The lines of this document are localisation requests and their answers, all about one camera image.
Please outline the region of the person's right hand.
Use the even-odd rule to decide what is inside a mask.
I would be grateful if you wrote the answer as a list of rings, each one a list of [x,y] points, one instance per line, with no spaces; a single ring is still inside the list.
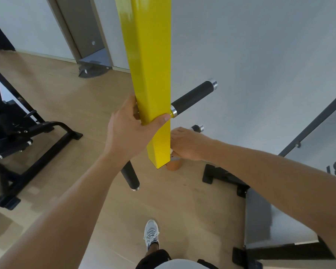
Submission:
[[[193,160],[193,161],[210,161],[214,140],[189,129],[189,148],[185,154],[175,154],[175,156]]]

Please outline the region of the person's right forearm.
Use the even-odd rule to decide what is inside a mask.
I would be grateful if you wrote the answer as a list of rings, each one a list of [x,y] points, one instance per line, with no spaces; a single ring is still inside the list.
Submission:
[[[336,258],[336,176],[254,149],[208,140],[204,160],[229,171],[313,230]]]

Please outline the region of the person's left forearm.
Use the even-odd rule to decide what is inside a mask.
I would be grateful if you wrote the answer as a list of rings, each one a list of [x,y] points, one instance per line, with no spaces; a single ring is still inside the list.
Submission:
[[[0,269],[78,269],[110,186],[129,161],[104,154],[0,258]]]

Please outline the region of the person's leg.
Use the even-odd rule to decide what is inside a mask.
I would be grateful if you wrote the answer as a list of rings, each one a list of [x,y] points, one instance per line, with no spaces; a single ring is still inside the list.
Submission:
[[[160,245],[159,245],[159,242],[158,241],[154,241],[152,242],[149,247],[147,248],[147,252],[145,254],[145,257],[158,251],[160,249]]]

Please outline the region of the black weight bench machine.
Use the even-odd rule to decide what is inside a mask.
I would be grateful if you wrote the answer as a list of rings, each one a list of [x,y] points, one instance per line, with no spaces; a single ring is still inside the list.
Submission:
[[[71,141],[83,134],[58,121],[46,122],[0,73],[0,160],[24,151],[33,137],[49,133],[55,126],[66,131],[48,151],[21,174],[0,163],[0,207],[13,210],[20,202],[18,194]]]

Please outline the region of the white shirt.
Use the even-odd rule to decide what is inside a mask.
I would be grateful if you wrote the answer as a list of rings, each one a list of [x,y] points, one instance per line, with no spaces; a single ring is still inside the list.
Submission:
[[[160,264],[154,269],[206,269],[206,267],[191,260],[173,259]]]

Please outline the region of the white sneaker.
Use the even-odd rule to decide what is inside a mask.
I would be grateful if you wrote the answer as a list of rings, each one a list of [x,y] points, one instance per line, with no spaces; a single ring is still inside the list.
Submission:
[[[150,219],[146,223],[146,226],[144,229],[144,237],[143,237],[145,244],[146,244],[147,251],[149,251],[150,247],[153,244],[157,244],[158,249],[159,249],[160,244],[159,244],[158,236],[159,236],[159,229],[158,229],[157,222],[153,219]]]

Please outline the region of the grey metal door threshold plate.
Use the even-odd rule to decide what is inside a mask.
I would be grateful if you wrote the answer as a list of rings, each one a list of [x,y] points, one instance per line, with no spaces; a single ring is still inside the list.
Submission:
[[[78,77],[83,79],[91,79],[106,74],[112,67],[107,67],[97,63],[89,63],[79,61]]]

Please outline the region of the black shorts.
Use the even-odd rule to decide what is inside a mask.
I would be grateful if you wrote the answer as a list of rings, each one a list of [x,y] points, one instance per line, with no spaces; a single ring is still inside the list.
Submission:
[[[169,260],[173,259],[171,259],[168,252],[164,249],[160,249],[141,259],[141,261],[137,264],[135,269],[154,269],[155,267]],[[202,259],[198,259],[197,262],[205,266],[206,269],[219,269],[213,264],[206,262],[205,260]]]

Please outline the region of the grey door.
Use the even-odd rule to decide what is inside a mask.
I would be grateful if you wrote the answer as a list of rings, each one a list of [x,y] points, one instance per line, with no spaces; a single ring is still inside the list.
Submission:
[[[76,63],[112,68],[94,0],[47,0]]]

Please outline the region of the person's left hand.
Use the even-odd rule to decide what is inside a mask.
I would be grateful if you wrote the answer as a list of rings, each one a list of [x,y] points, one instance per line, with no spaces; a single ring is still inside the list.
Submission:
[[[157,131],[144,131],[137,119],[138,109],[134,94],[125,100],[119,110],[113,112],[108,124],[104,155],[118,167],[123,167],[138,155],[153,139]]]

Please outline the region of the yellow square metal beam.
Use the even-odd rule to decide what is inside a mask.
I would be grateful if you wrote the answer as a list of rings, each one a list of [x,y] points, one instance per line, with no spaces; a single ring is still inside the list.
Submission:
[[[141,121],[169,114],[171,0],[115,0]]]

